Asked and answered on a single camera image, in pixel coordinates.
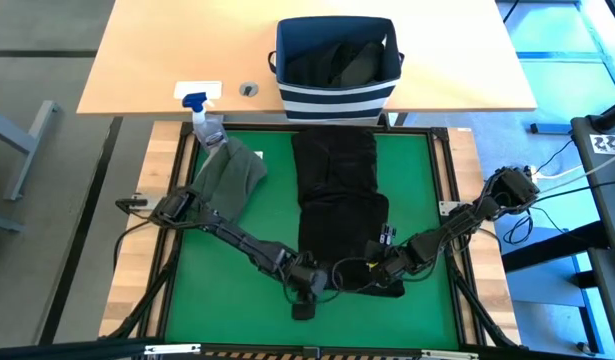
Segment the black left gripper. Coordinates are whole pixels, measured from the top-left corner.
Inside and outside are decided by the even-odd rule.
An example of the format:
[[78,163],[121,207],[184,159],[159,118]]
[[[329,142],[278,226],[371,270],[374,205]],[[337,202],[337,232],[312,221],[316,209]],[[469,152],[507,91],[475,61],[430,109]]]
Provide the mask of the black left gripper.
[[328,273],[318,266],[311,253],[296,253],[282,265],[281,280],[283,295],[292,304],[292,319],[313,319],[317,300],[329,282]]

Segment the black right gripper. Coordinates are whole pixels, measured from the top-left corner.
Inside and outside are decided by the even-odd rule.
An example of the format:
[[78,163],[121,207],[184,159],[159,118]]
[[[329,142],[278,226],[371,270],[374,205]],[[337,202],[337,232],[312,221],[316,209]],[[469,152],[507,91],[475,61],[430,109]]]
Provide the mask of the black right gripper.
[[405,274],[413,274],[413,260],[410,255],[410,241],[391,245],[396,237],[396,229],[384,223],[381,227],[379,242],[366,244],[365,256],[374,281],[397,281]]

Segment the black garment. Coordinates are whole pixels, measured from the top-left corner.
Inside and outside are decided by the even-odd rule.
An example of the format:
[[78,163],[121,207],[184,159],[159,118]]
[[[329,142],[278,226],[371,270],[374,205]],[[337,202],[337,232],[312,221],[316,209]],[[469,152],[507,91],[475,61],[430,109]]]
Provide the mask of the black garment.
[[365,262],[369,241],[379,241],[389,200],[378,192],[377,144],[359,127],[315,127],[291,138],[301,209],[298,245],[329,275],[328,287],[398,298],[403,283],[376,285]]
[[285,81],[315,88],[368,85],[379,79],[384,45],[379,42],[338,42],[311,50],[289,61]]

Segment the dark green garment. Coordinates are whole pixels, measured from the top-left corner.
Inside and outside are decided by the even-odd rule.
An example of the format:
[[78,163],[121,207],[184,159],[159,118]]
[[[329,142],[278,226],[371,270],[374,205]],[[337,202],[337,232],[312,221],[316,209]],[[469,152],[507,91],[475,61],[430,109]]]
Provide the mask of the dark green garment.
[[232,137],[205,160],[191,188],[201,202],[235,222],[266,175],[263,159]]

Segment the navy white striped laundry bin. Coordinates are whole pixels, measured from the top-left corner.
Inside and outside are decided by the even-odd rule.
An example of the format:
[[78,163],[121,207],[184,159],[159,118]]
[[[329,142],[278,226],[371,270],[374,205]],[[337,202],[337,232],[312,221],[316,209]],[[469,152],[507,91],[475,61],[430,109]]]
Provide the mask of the navy white striped laundry bin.
[[[379,79],[368,85],[315,88],[289,84],[289,61],[308,51],[338,42],[384,45]],[[402,75],[404,55],[396,30],[388,18],[365,16],[312,16],[278,22],[276,47],[268,55],[286,117],[295,122],[327,122],[377,118]]]

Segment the wooden workbench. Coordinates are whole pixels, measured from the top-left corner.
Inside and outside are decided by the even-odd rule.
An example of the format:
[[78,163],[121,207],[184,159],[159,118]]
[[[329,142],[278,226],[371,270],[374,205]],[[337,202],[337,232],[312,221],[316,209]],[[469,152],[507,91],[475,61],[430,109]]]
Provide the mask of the wooden workbench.
[[[440,196],[469,200],[481,184],[480,162],[469,128],[378,127],[382,136],[420,136],[432,143],[431,162],[439,169]],[[140,172],[136,196],[156,202],[176,185],[189,182],[201,148],[188,122],[154,123]],[[128,316],[140,296],[155,281],[173,248],[176,236],[146,224],[140,211],[127,222],[117,266],[99,332],[110,334]],[[501,256],[501,238],[493,222],[484,222],[468,248],[455,257],[489,315],[512,341],[520,342],[517,319]]]

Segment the clear spray bottle blue trigger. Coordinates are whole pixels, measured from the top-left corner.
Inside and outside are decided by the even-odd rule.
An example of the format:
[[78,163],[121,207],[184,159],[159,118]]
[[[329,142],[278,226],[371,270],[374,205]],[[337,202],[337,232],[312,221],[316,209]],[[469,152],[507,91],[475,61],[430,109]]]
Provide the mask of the clear spray bottle blue trigger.
[[182,106],[192,111],[193,133],[208,154],[215,153],[228,142],[222,117],[207,114],[207,109],[213,107],[213,103],[205,92],[185,95]]

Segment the grey side desk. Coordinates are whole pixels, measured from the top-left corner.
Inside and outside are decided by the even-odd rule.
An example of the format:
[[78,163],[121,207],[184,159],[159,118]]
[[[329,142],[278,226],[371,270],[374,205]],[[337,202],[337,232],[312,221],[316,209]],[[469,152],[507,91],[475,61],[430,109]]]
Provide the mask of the grey side desk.
[[588,249],[594,286],[599,290],[615,344],[615,155],[595,154],[590,134],[615,135],[615,104],[600,115],[571,120],[577,147],[599,220]]

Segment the white paper with markers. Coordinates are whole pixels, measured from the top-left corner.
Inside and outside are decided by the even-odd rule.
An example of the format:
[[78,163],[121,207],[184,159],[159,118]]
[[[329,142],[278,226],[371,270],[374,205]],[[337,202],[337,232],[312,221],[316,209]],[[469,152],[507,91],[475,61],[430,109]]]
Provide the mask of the white paper with markers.
[[615,155],[615,135],[590,134],[589,139],[595,154]]

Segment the white rectangular desk grommet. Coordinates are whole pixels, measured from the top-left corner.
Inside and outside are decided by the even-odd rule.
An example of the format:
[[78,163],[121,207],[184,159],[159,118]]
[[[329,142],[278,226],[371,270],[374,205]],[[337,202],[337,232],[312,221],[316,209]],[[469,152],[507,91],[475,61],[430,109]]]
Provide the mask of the white rectangular desk grommet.
[[183,99],[193,93],[204,93],[210,100],[222,97],[222,83],[220,81],[178,81],[175,84],[173,97]]

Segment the light wooden desk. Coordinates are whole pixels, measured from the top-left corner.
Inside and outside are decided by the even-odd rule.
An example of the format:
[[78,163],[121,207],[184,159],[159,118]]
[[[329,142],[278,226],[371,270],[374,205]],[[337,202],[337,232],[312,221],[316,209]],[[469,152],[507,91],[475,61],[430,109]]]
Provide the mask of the light wooden desk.
[[[174,114],[178,81],[220,81],[216,111],[279,112],[267,61],[277,23],[326,15],[393,22],[405,59],[390,111],[537,106],[495,0],[116,0],[77,111]],[[244,82],[258,94],[242,96]]]

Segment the grey metal desk leg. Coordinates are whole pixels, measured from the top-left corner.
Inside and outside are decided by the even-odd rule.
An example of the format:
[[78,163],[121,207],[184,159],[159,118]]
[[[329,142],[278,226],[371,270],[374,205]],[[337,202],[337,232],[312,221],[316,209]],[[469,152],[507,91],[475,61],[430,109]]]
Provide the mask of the grey metal desk leg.
[[45,132],[49,119],[59,110],[60,107],[55,101],[45,100],[27,131],[24,131],[0,114],[0,140],[21,154],[5,190],[5,200],[16,201],[21,197],[21,189],[40,145],[41,137]]

